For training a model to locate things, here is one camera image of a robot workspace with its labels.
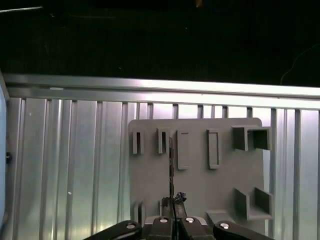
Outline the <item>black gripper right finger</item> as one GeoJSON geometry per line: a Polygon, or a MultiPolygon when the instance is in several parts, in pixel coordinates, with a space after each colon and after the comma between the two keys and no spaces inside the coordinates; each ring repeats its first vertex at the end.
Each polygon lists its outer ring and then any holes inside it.
{"type": "Polygon", "coordinates": [[[212,227],[188,216],[183,202],[174,204],[176,234],[179,240],[269,240],[270,237],[245,228],[234,222],[222,220],[212,227]]]}

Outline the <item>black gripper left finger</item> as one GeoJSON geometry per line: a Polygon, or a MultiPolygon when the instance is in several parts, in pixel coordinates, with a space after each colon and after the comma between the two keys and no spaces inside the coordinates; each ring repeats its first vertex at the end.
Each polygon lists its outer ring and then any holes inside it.
{"type": "Polygon", "coordinates": [[[124,220],[89,237],[88,240],[172,240],[175,235],[175,216],[171,197],[161,200],[161,216],[145,219],[144,225],[124,220]]]}

